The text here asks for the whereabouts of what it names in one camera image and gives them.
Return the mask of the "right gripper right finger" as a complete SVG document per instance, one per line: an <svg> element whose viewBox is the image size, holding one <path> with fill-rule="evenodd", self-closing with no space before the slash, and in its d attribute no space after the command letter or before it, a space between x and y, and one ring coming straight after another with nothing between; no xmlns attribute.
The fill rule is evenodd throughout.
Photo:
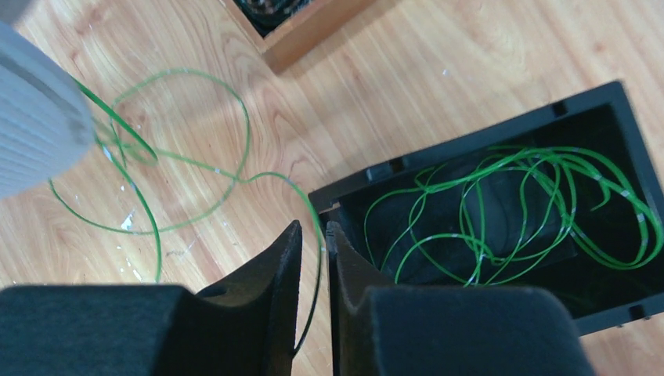
<svg viewBox="0 0 664 376"><path fill-rule="evenodd" d="M532 287L397 285L326 228L336 375L592 375L565 307Z"/></svg>

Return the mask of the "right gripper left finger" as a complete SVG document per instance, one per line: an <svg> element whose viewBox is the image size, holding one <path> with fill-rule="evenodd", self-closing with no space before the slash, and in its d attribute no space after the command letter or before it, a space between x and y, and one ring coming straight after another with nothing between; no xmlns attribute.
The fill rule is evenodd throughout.
<svg viewBox="0 0 664 376"><path fill-rule="evenodd" d="M175 284L1 292L4 375L289 375L302 229L193 293Z"/></svg>

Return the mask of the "grey filament spool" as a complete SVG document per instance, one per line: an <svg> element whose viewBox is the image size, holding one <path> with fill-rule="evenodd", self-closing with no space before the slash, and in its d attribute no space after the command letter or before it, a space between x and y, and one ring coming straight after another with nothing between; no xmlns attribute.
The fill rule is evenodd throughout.
<svg viewBox="0 0 664 376"><path fill-rule="evenodd" d="M1 3L1 196L60 175L95 140L74 79L15 30L29 1Z"/></svg>

